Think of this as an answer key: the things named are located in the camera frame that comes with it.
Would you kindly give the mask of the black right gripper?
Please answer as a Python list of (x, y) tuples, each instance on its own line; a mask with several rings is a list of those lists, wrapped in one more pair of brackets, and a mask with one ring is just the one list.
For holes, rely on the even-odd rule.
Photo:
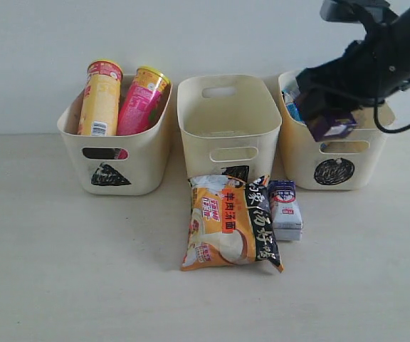
[(330, 108), (353, 111), (410, 88), (410, 38), (352, 42), (327, 66), (305, 68), (295, 77), (294, 104), (301, 121)]

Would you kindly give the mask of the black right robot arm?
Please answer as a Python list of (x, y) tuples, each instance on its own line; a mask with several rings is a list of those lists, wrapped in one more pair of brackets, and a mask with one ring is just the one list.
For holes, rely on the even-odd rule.
[(339, 4), (366, 31), (339, 57), (301, 71), (294, 102), (303, 121), (333, 112), (352, 112), (383, 103), (410, 87), (410, 8), (397, 16), (387, 10), (381, 21), (355, 1)]

